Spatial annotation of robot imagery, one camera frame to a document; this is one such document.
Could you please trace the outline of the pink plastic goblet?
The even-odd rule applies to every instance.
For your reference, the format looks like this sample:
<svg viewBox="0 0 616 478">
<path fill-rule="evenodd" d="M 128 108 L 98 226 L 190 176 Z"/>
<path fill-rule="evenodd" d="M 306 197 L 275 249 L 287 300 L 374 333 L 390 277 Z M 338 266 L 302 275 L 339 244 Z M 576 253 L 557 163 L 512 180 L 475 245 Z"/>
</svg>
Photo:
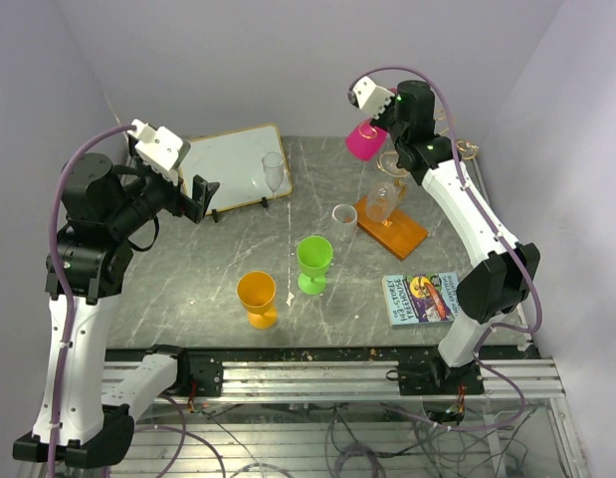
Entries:
<svg viewBox="0 0 616 478">
<path fill-rule="evenodd" d="M 346 138 L 347 150 L 361 161 L 370 161 L 383 146 L 387 132 L 371 124 L 369 119 L 361 122 Z"/>
</svg>

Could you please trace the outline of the clear round wine glass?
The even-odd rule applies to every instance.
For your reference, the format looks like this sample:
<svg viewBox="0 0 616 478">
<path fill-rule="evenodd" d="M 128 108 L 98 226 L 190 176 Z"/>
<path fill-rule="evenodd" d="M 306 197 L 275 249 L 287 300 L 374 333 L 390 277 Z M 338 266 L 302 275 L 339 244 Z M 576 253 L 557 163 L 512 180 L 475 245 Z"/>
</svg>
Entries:
<svg viewBox="0 0 616 478">
<path fill-rule="evenodd" d="M 377 159 L 377 166 L 387 179 L 375 183 L 370 188 L 364 212 L 371 222 L 389 227 L 392 223 L 391 215 L 406 193 L 405 179 L 410 173 L 398 165 L 398 154 L 395 150 L 381 153 Z"/>
</svg>

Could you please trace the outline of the orange plastic goblet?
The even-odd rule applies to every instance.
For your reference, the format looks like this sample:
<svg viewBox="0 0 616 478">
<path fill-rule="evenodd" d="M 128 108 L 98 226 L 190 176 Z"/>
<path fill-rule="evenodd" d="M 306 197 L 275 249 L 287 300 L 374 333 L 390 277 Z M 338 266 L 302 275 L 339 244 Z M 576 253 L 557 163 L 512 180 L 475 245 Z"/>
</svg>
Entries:
<svg viewBox="0 0 616 478">
<path fill-rule="evenodd" d="M 247 311 L 250 325 L 258 330 L 272 327 L 277 320 L 276 283 L 266 272 L 252 271 L 237 285 L 238 298 Z"/>
</svg>

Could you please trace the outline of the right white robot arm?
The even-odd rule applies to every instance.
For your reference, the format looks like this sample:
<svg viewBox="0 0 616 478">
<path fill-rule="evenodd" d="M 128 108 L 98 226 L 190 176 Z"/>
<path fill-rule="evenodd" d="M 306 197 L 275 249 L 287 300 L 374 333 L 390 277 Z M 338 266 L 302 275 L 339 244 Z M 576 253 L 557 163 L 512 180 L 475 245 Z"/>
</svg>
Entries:
<svg viewBox="0 0 616 478">
<path fill-rule="evenodd" d="M 495 216 L 474 187 L 455 141 L 436 131 L 436 97 L 423 81 L 405 81 L 395 89 L 363 80 L 358 104 L 372 125 L 387 132 L 408 171 L 441 207 L 462 240 L 472 264 L 457 288 L 458 315 L 438 344 L 442 360 L 427 371 L 437 392 L 452 392 L 463 381 L 461 367 L 472 362 L 491 330 L 527 298 L 536 296 L 533 282 L 540 253 L 522 244 Z"/>
</svg>

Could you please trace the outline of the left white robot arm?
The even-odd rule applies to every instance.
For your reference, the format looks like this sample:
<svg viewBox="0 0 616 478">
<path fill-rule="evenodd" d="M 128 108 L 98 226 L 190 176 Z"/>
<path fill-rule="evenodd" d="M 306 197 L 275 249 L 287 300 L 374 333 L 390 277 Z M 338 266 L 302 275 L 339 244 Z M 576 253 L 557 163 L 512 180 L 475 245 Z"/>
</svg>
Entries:
<svg viewBox="0 0 616 478">
<path fill-rule="evenodd" d="M 149 348 L 113 390 L 102 389 L 109 328 L 138 251 L 133 234 L 156 224 L 161 211 L 201 221 L 218 190 L 201 176 L 184 186 L 180 167 L 189 149 L 180 138 L 137 138 L 134 165 L 126 166 L 85 145 L 64 166 L 46 261 L 48 375 L 33 428 L 14 441 L 14 459 L 83 470 L 115 465 L 153 400 L 191 389 L 189 354 L 178 346 Z"/>
</svg>

